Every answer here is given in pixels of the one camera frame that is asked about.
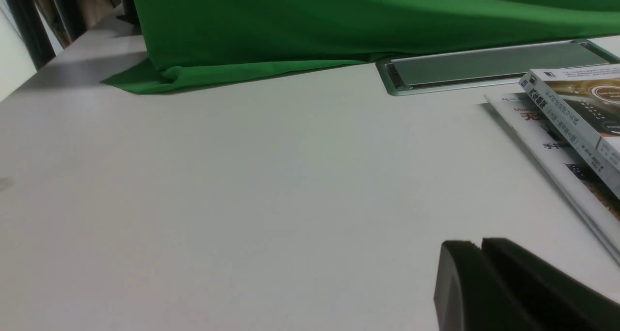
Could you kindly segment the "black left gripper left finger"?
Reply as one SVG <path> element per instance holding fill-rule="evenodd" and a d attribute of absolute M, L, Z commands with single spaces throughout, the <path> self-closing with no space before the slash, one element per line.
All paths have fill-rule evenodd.
<path fill-rule="evenodd" d="M 434 306 L 441 331 L 528 330 L 528 317 L 472 242 L 441 243 Z"/>

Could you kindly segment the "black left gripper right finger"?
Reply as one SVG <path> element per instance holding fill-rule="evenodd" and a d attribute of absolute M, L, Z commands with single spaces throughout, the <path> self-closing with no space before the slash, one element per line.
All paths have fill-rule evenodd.
<path fill-rule="evenodd" d="M 545 331 L 618 331 L 620 306 L 507 238 L 482 252 L 523 309 Z"/>

